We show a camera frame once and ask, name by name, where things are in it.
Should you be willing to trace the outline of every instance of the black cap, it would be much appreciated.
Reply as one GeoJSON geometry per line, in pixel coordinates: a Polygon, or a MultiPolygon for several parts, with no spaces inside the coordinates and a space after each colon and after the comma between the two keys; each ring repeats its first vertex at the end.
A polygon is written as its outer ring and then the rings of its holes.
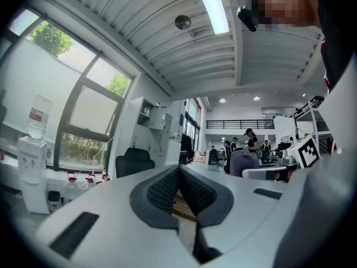
{"type": "Polygon", "coordinates": [[[253,130],[251,128],[248,128],[247,130],[245,130],[244,136],[248,135],[250,132],[253,133],[253,130]]]}

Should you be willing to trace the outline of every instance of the window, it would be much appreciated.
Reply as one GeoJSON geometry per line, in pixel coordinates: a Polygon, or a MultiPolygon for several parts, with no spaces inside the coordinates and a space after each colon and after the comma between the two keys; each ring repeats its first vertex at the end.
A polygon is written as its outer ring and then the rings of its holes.
{"type": "MultiPolygon", "coordinates": [[[[21,34],[37,18],[28,10],[23,11],[10,26],[21,34]]],[[[95,54],[48,22],[41,23],[23,40],[6,60],[3,77],[7,107],[4,125],[25,135],[28,115],[35,96],[52,101],[44,140],[47,142],[47,164],[54,163],[55,140],[59,122],[72,89],[81,72],[95,54]]],[[[3,137],[8,142],[2,146],[13,152],[17,140],[13,135],[3,137]]]]}
{"type": "Polygon", "coordinates": [[[95,57],[95,53],[47,21],[42,22],[26,39],[80,73],[95,57]]]}
{"type": "Polygon", "coordinates": [[[27,9],[20,10],[20,14],[11,22],[8,29],[16,35],[21,35],[24,30],[38,19],[38,15],[27,9]]]}
{"type": "Polygon", "coordinates": [[[184,120],[184,132],[192,139],[192,148],[198,150],[199,122],[201,108],[196,99],[186,100],[186,114],[184,120]]]}
{"type": "Polygon", "coordinates": [[[101,171],[109,161],[123,98],[82,76],[69,100],[56,136],[54,169],[101,171]]]}
{"type": "Polygon", "coordinates": [[[195,100],[191,99],[190,100],[190,111],[189,111],[190,116],[197,121],[197,111],[196,111],[196,102],[195,100]]]}
{"type": "Polygon", "coordinates": [[[77,99],[69,124],[96,133],[109,135],[117,102],[100,93],[83,87],[77,99]]]}
{"type": "Polygon", "coordinates": [[[69,133],[62,134],[60,166],[68,170],[98,170],[105,167],[107,143],[88,138],[75,136],[69,133]]]}
{"type": "Polygon", "coordinates": [[[199,134],[200,134],[200,130],[197,128],[196,136],[195,136],[195,151],[198,151],[199,149],[199,134]]]}
{"type": "MultiPolygon", "coordinates": [[[[9,25],[8,33],[17,37],[36,19],[37,15],[23,10],[9,25]]],[[[11,44],[7,36],[1,39],[1,55],[11,44]]],[[[109,140],[131,78],[105,56],[96,58],[97,51],[89,48],[48,21],[41,22],[18,44],[2,71],[7,115],[0,129],[1,147],[17,155],[17,140],[26,135],[33,101],[41,95],[52,101],[43,137],[47,164],[54,170],[73,171],[101,171],[105,167],[109,140]],[[95,58],[87,77],[81,76],[95,58]]]]}
{"type": "Polygon", "coordinates": [[[87,77],[120,97],[125,96],[131,83],[129,77],[126,77],[102,58],[94,64],[87,77]]]}

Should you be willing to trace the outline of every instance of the tree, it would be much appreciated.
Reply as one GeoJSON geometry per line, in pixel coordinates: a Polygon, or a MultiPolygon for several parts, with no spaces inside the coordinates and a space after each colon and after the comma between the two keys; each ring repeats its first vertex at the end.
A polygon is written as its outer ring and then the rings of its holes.
{"type": "Polygon", "coordinates": [[[68,35],[48,22],[44,22],[30,34],[31,41],[56,58],[73,46],[68,35]]]}
{"type": "Polygon", "coordinates": [[[109,86],[105,86],[106,89],[116,93],[119,96],[123,96],[125,89],[130,85],[130,79],[124,75],[115,74],[109,83],[109,86]]]}

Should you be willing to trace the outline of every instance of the ceiling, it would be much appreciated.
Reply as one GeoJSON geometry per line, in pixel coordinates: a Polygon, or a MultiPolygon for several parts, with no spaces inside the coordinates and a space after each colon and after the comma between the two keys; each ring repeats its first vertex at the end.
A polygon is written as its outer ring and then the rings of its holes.
{"type": "MultiPolygon", "coordinates": [[[[237,143],[245,143],[248,140],[247,136],[243,135],[215,135],[215,134],[206,134],[206,138],[210,140],[211,142],[221,142],[222,147],[223,147],[223,142],[222,138],[225,138],[224,141],[229,141],[231,142],[233,137],[238,138],[237,143]]],[[[269,141],[274,141],[275,140],[275,135],[268,135],[269,141]]],[[[257,135],[258,143],[263,144],[264,140],[264,135],[257,135]]]]}
{"type": "Polygon", "coordinates": [[[308,100],[311,100],[314,95],[293,93],[236,93],[224,94],[208,97],[211,108],[214,107],[236,107],[236,106],[260,106],[260,107],[303,107],[308,100]],[[259,96],[260,100],[255,101],[253,98],[259,96]],[[221,98],[226,99],[225,103],[220,103],[221,98]]]}
{"type": "Polygon", "coordinates": [[[236,16],[245,0],[223,0],[230,32],[219,35],[214,35],[202,0],[55,1],[71,11],[80,8],[85,21],[95,14],[114,29],[120,49],[136,57],[173,99],[326,91],[320,77],[321,31],[260,25],[252,33],[236,16]],[[176,28],[179,15],[190,17],[190,28],[176,28]]]}

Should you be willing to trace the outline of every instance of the white bottle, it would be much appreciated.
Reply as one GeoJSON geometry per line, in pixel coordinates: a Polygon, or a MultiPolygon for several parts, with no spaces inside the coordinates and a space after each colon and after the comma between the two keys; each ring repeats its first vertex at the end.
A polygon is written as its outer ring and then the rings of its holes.
{"type": "Polygon", "coordinates": [[[52,101],[40,95],[35,97],[27,121],[27,133],[33,139],[42,139],[44,136],[51,109],[52,101]]]}

